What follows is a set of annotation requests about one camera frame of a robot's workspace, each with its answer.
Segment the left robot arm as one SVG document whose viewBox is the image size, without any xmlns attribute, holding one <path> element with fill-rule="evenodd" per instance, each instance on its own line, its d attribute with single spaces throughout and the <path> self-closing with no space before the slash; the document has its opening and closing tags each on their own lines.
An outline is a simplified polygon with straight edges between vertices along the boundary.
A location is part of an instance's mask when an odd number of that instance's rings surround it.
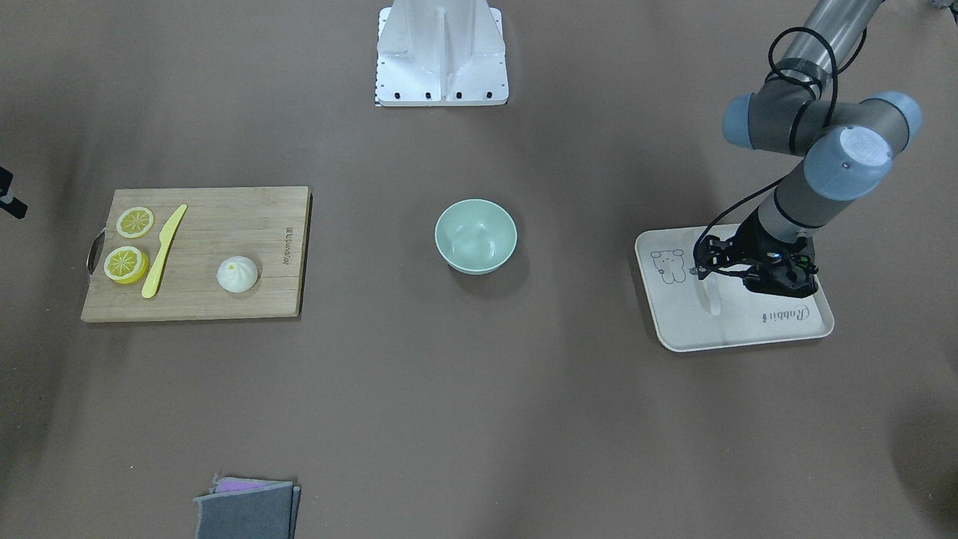
<svg viewBox="0 0 958 539">
<path fill-rule="evenodd" d="M 819 2 L 803 26 L 787 28 L 794 40 L 784 57 L 767 58 L 760 91 L 726 109 L 730 143 L 801 162 L 763 188 L 762 204 L 735 235 L 702 233 L 694 248 L 699 279 L 732 276 L 767 296 L 817 292 L 812 235 L 875 189 L 923 126 L 919 103 L 901 92 L 838 102 L 839 76 L 860 52 L 877 9 L 877 1 Z"/>
</svg>

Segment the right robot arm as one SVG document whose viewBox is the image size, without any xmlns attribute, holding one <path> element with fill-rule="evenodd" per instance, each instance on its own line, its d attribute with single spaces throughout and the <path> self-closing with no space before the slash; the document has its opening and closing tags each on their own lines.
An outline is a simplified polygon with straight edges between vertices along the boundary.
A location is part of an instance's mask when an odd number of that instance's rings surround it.
<svg viewBox="0 0 958 539">
<path fill-rule="evenodd" d="M 26 216 L 28 206 L 21 199 L 15 197 L 13 191 L 11 191 L 11 185 L 13 185 L 13 174 L 6 168 L 0 168 L 1 209 L 15 219 L 23 219 Z"/>
</svg>

